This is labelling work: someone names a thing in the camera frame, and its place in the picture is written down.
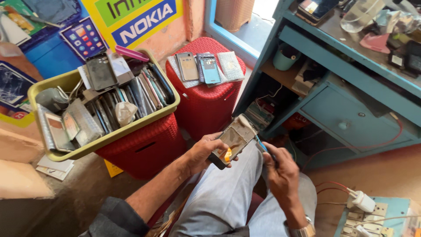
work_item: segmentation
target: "person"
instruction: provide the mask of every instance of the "person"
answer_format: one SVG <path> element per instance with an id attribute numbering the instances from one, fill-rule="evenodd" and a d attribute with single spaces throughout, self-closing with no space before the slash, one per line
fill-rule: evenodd
<path id="1" fill-rule="evenodd" d="M 261 153 L 252 140 L 234 159 L 237 162 L 219 170 L 207 160 L 213 150 L 228 149 L 227 144 L 216 140 L 219 134 L 204 136 L 125 201 L 108 197 L 80 237 L 144 236 L 149 230 L 146 223 L 155 211 L 188 177 L 205 168 L 170 237 L 315 236 L 311 220 L 316 188 L 299 172 L 291 154 L 263 142 L 278 161 L 276 167 L 270 154 Z M 262 173 L 269 191 L 246 225 L 253 187 Z"/>

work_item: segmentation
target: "red laundry basket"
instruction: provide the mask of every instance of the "red laundry basket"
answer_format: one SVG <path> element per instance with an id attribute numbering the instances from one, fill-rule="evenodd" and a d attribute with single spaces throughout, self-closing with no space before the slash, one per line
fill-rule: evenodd
<path id="1" fill-rule="evenodd" d="M 216 61 L 220 66 L 216 54 L 229 52 L 229 50 L 212 38 L 201 37 L 190 42 L 175 54 L 183 52 L 192 52 L 193 54 L 210 52 L 215 54 Z M 242 72 L 245 73 L 244 62 L 239 57 L 237 59 Z M 180 104 L 174 112 L 177 122 L 194 140 L 200 140 L 203 135 L 220 131 L 231 120 L 242 81 L 224 83 L 212 88 L 201 84 L 186 89 L 168 61 L 165 68 L 168 79 L 181 97 Z"/>
<path id="2" fill-rule="evenodd" d="M 137 179 L 154 177 L 186 151 L 174 113 L 95 151 Z"/>

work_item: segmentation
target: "yellow box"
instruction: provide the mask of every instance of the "yellow box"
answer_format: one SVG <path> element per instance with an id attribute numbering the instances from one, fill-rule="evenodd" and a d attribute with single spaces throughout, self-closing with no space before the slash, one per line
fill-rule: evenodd
<path id="1" fill-rule="evenodd" d="M 57 153 L 57 152 L 52 152 L 50 150 L 47 149 L 47 146 L 45 145 L 45 140 L 43 139 L 43 143 L 44 143 L 44 147 L 45 147 L 45 153 L 47 155 L 47 157 L 52 160 L 52 161 L 56 161 L 56 162 L 60 162 L 60 161 L 64 161 L 67 159 L 79 159 L 83 156 L 86 156 L 87 154 L 94 152 L 96 150 L 98 150 L 99 148 L 110 144 L 111 142 L 122 138 L 124 136 L 126 136 L 127 134 L 134 132 L 172 112 L 174 112 L 177 109 L 177 105 L 180 103 L 180 96 L 177 93 L 177 91 L 175 90 L 174 86 L 171 84 L 170 80 L 168 80 L 166 74 L 162 71 L 161 67 L 159 66 L 158 62 L 156 61 L 156 59 L 153 57 L 153 55 L 144 48 L 137 48 L 135 49 L 138 52 L 144 53 L 146 55 L 149 56 L 149 61 L 153 64 L 155 64 L 158 68 L 158 70 L 161 72 L 161 74 L 164 76 L 164 79 L 167 81 L 167 83 L 170 85 L 171 89 L 173 90 L 174 96 L 175 96 L 175 102 L 172 103 L 171 105 L 164 107 L 152 114 L 149 114 L 146 117 L 143 117 L 127 126 L 124 126 L 114 132 L 111 132 L 75 151 L 72 151 L 68 154 L 61 154 L 61 153 Z M 34 85 L 32 85 L 29 90 L 28 90 L 28 98 L 29 101 L 31 102 L 31 106 L 33 109 L 33 113 L 35 115 L 35 121 L 37 122 L 38 125 L 38 129 L 40 131 L 40 134 L 43 134 L 43 131 L 41 129 L 41 124 L 38 118 L 38 108 L 37 108 L 37 104 L 35 102 L 35 96 L 37 96 L 38 93 L 40 93 L 41 91 L 48 89 L 48 88 L 53 88 L 53 87 L 57 87 L 60 86 L 64 91 L 66 92 L 70 92 L 74 89 L 74 87 L 76 86 L 76 84 L 80 81 L 80 74 L 79 71 L 73 70 L 71 72 L 68 73 L 64 73 L 58 76 L 55 76 L 53 78 L 47 79 L 47 80 L 43 80 L 40 81 Z"/>

